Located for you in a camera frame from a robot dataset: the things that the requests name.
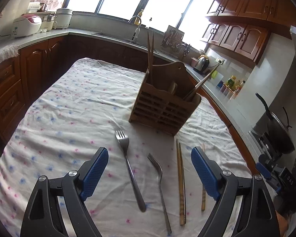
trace sink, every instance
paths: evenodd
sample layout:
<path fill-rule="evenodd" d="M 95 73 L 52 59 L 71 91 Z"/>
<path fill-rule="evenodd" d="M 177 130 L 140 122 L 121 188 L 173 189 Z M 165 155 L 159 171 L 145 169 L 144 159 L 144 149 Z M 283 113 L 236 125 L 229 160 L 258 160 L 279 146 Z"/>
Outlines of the sink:
<path fill-rule="evenodd" d="M 102 37 L 107 37 L 107 38 L 115 39 L 115 40 L 118 40 L 118 41 L 127 42 L 127 43 L 130 43 L 130 44 L 134 45 L 134 46 L 141 47 L 141 48 L 144 48 L 144 49 L 148 50 L 148 48 L 147 48 L 146 45 L 139 44 L 139 43 L 134 42 L 133 40 L 130 40 L 130 39 L 121 38 L 121 37 L 118 37 L 118 36 L 115 36 L 115 35 L 111 35 L 111 34 L 106 34 L 106 33 L 98 33 L 98 34 L 92 33 L 92 35 L 94 35 L 94 36 L 102 36 Z"/>

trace electric kettle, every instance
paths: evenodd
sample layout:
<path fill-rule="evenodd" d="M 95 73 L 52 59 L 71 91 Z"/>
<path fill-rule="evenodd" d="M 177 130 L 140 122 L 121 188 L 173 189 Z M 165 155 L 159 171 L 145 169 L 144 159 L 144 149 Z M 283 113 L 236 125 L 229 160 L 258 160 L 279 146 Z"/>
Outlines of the electric kettle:
<path fill-rule="evenodd" d="M 195 67 L 193 68 L 196 72 L 202 74 L 209 65 L 209 59 L 205 55 L 201 55 Z"/>

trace electrical outlet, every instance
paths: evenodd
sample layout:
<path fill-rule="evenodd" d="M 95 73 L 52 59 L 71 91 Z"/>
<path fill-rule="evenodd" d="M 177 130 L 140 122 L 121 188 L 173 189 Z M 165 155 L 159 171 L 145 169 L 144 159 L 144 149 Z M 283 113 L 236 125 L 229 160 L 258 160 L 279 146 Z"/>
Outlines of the electrical outlet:
<path fill-rule="evenodd" d="M 216 62 L 219 63 L 220 65 L 222 65 L 224 63 L 225 60 L 217 57 Z"/>

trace faucet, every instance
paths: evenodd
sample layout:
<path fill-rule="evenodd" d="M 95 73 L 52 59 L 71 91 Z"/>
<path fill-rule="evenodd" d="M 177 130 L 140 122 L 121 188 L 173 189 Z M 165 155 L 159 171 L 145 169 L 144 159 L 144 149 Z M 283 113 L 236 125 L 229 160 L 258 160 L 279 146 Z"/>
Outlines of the faucet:
<path fill-rule="evenodd" d="M 138 37 L 138 35 L 139 35 L 139 32 L 140 32 L 140 27 L 141 27 L 141 17 L 139 17 L 139 16 L 133 16 L 128 22 L 130 23 L 131 22 L 131 20 L 133 19 L 133 18 L 139 18 L 139 26 L 138 26 L 138 28 L 136 28 L 136 30 L 135 30 L 135 33 L 134 33 L 134 35 L 133 35 L 133 37 L 132 37 L 132 40 L 134 41 L 134 42 L 136 42 L 136 40 L 137 40 L 137 37 Z"/>

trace pan handle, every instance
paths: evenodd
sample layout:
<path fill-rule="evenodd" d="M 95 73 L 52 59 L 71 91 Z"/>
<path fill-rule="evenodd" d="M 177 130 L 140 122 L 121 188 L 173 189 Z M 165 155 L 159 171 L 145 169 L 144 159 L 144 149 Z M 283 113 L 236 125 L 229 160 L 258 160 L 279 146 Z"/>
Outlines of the pan handle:
<path fill-rule="evenodd" d="M 287 130 L 288 130 L 289 127 L 292 128 L 292 126 L 290 126 L 290 123 L 289 123 L 289 121 L 288 121 L 288 115 L 287 115 L 286 109 L 285 109 L 284 107 L 282 107 L 282 109 L 284 110 L 285 115 L 287 116 L 287 126 L 286 126 L 286 128 L 287 128 Z"/>
<path fill-rule="evenodd" d="M 264 99 L 263 99 L 258 93 L 256 93 L 255 95 L 256 95 L 256 97 L 258 97 L 258 99 L 263 103 L 264 108 L 266 109 L 267 117 L 268 117 L 270 120 L 273 120 L 273 117 L 272 117 L 272 115 L 271 115 L 271 113 L 270 113 L 270 111 L 269 111 L 269 107 L 268 107 L 266 101 L 265 101 L 265 100 L 264 100 Z"/>

